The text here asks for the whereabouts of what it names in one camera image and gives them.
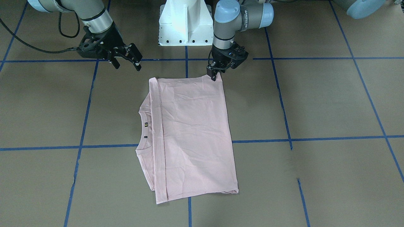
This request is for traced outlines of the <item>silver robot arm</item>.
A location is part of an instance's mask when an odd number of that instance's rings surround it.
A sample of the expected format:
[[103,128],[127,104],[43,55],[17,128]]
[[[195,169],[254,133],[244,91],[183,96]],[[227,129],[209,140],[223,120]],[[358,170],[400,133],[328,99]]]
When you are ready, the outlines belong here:
[[216,81],[219,73],[235,69],[248,58],[248,52],[234,39],[237,32],[268,27],[274,20],[270,0],[220,0],[216,4],[213,43],[207,75]]
[[140,71],[142,54],[134,43],[126,45],[115,22],[101,0],[29,0],[40,12],[74,12],[82,21],[85,35],[74,48],[83,58],[107,60],[118,69],[123,58]]

